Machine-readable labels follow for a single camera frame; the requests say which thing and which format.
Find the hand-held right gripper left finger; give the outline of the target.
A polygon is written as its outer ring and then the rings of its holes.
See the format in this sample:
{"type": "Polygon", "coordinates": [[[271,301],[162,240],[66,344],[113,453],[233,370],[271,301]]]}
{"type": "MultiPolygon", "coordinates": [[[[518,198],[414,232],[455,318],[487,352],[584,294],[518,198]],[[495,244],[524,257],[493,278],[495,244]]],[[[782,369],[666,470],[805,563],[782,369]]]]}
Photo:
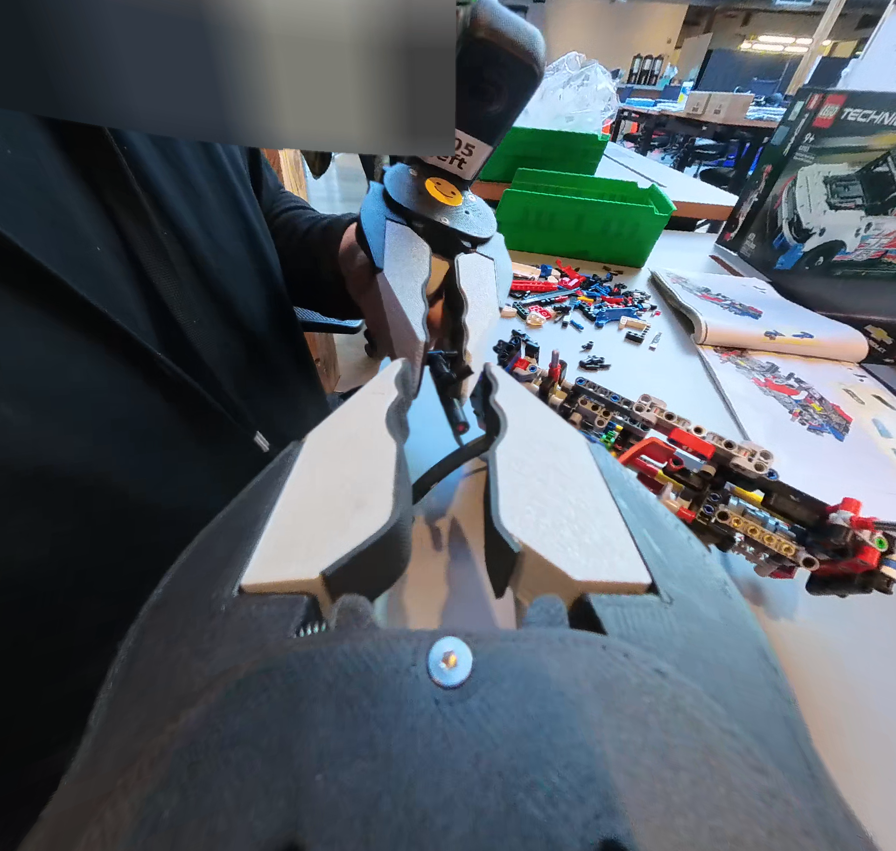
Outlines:
{"type": "Polygon", "coordinates": [[[241,577],[249,594],[374,602],[409,564],[414,373],[389,363],[302,442],[241,577]]]}

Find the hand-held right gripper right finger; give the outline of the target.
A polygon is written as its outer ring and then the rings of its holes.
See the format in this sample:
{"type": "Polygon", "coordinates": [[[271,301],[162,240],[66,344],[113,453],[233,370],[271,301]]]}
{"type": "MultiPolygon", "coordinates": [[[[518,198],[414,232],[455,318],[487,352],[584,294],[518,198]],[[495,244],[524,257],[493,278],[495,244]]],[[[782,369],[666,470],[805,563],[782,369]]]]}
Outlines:
{"type": "Polygon", "coordinates": [[[496,364],[480,375],[490,440],[485,561],[517,612],[543,596],[641,596],[652,577],[585,437],[496,364]]]}

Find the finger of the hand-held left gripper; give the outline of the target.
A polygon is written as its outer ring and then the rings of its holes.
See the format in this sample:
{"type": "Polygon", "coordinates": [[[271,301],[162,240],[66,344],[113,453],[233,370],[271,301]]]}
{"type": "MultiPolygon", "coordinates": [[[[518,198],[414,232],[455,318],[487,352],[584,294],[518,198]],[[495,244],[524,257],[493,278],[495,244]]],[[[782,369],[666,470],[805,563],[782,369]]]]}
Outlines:
{"type": "Polygon", "coordinates": [[[378,347],[393,360],[403,359],[409,364],[411,392],[418,395],[429,344],[431,250],[412,228],[389,219],[383,266],[378,274],[384,311],[378,347]]]}
{"type": "Polygon", "coordinates": [[[476,379],[500,319],[495,263],[478,252],[458,255],[448,279],[448,343],[476,379]]]}

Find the black flexible toy rod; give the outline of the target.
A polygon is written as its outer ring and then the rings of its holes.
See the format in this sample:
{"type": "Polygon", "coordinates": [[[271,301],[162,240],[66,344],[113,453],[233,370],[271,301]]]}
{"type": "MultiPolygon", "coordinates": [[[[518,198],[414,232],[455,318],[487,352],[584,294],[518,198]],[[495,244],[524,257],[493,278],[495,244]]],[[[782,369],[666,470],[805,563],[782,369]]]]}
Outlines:
{"type": "Polygon", "coordinates": [[[472,441],[465,442],[469,419],[461,400],[462,383],[472,377],[472,368],[462,361],[456,351],[433,350],[425,361],[434,382],[436,394],[452,431],[456,449],[435,462],[412,485],[412,503],[417,505],[432,489],[463,465],[484,456],[492,447],[496,434],[485,431],[472,441]]]}

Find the toy car chassis model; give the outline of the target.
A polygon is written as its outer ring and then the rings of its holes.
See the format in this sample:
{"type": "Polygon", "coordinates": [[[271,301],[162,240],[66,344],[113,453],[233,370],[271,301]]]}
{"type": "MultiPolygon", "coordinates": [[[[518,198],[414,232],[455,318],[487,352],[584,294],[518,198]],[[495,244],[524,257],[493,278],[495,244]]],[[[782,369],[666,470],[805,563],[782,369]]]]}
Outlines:
{"type": "Polygon", "coordinates": [[[589,442],[605,448],[702,543],[738,554],[759,577],[805,574],[816,597],[894,595],[894,523],[863,515],[859,499],[828,503],[784,483],[772,453],[590,380],[566,378],[554,352],[511,330],[493,347],[497,366],[589,442]]]}

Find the person's left forearm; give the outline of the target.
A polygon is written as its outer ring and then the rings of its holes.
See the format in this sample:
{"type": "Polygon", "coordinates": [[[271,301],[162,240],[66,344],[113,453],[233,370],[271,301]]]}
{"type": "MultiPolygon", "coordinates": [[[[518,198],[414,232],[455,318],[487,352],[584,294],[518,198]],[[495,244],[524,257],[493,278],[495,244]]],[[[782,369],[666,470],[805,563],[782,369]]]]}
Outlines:
{"type": "Polygon", "coordinates": [[[287,294],[298,308],[338,320],[360,320],[339,254],[356,214],[327,215],[288,191],[258,148],[245,148],[250,182],[273,239],[287,294]]]}

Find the person's left hand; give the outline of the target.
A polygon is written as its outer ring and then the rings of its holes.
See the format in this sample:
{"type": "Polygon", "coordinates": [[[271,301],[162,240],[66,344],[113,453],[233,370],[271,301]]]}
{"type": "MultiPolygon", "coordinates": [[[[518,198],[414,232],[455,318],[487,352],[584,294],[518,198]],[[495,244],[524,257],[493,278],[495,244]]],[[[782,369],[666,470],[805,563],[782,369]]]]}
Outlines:
{"type": "Polygon", "coordinates": [[[352,222],[342,235],[338,265],[349,296],[364,319],[367,352],[372,358],[394,358],[378,273],[359,243],[359,223],[352,222]]]}

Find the pile of loose toy bricks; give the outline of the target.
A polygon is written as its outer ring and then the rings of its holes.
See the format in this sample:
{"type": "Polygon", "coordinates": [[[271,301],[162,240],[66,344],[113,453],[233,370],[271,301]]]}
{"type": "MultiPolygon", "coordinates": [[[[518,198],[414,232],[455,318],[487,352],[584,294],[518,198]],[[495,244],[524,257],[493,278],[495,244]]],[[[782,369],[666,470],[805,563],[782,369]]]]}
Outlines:
{"type": "Polygon", "coordinates": [[[551,347],[573,370],[589,357],[599,359],[599,372],[611,367],[618,349],[655,349],[664,306],[640,270],[534,256],[525,261],[519,252],[511,260],[500,319],[540,346],[543,365],[551,347]]]}

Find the green plastic bin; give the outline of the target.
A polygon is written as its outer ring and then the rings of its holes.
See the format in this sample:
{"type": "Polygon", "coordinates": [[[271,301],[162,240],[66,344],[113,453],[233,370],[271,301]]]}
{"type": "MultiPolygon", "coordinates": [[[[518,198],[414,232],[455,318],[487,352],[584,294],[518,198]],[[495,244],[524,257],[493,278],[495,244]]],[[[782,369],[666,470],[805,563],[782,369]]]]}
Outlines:
{"type": "Polygon", "coordinates": [[[609,141],[607,133],[512,127],[477,178],[511,183],[519,169],[593,175],[609,141]]]}
{"type": "Polygon", "coordinates": [[[508,250],[639,269],[676,210],[655,184],[519,169],[496,218],[508,250]]]}

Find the clear plastic bag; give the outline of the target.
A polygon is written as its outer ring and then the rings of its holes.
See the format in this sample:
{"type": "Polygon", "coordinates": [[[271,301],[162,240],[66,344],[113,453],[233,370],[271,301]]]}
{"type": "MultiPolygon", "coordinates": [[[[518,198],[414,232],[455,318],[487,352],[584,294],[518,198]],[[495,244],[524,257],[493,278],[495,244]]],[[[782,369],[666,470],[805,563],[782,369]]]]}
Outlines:
{"type": "Polygon", "coordinates": [[[569,51],[547,66],[532,102],[532,125],[602,134],[619,104],[611,73],[584,53],[569,51]]]}

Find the person's black jacket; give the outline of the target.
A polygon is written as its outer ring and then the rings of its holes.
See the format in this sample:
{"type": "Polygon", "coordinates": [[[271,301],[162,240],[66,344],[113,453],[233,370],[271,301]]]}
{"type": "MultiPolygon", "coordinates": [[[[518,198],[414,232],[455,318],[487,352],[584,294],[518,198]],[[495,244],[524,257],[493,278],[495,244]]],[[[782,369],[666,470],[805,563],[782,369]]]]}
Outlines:
{"type": "Polygon", "coordinates": [[[330,413],[245,148],[3,110],[2,849],[135,619],[330,413]]]}

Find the wooden background table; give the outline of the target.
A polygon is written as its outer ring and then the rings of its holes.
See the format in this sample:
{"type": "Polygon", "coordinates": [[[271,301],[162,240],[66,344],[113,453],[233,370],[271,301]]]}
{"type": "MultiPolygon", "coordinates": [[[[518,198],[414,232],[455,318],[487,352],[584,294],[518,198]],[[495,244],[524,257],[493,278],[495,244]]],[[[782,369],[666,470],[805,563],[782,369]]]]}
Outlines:
{"type": "Polygon", "coordinates": [[[699,166],[734,168],[744,157],[756,157],[777,128],[778,120],[722,120],[623,104],[610,139],[642,156],[662,150],[667,164],[684,172],[699,166]]]}

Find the cardboard box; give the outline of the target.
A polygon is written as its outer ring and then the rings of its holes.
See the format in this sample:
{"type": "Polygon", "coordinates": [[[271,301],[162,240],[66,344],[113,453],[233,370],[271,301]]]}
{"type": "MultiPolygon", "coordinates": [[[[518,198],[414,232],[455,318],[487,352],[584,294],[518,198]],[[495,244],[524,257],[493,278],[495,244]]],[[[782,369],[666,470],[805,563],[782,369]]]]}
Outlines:
{"type": "Polygon", "coordinates": [[[683,116],[716,123],[743,123],[753,105],[752,93],[692,91],[688,95],[683,116]]]}

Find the black toy set box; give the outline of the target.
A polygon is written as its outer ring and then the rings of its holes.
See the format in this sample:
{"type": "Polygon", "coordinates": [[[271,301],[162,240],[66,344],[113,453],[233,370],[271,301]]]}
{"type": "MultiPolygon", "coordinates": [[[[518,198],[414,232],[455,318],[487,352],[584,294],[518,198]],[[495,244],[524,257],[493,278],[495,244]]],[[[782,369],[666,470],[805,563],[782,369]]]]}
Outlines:
{"type": "Polygon", "coordinates": [[[790,301],[895,363],[895,94],[804,88],[763,147],[718,243],[790,301]]]}

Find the wooden post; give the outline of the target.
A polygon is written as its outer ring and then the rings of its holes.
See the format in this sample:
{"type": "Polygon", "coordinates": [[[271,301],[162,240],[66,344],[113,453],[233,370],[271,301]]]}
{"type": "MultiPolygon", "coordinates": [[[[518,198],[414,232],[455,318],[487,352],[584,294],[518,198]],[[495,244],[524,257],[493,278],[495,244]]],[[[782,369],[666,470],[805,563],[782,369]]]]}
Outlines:
{"type": "Polygon", "coordinates": [[[823,16],[815,29],[811,43],[807,51],[803,54],[790,83],[786,90],[787,96],[796,95],[799,89],[804,85],[809,77],[809,73],[815,64],[815,61],[821,55],[824,40],[830,37],[833,27],[838,20],[843,7],[848,0],[830,0],[825,8],[823,16]]]}

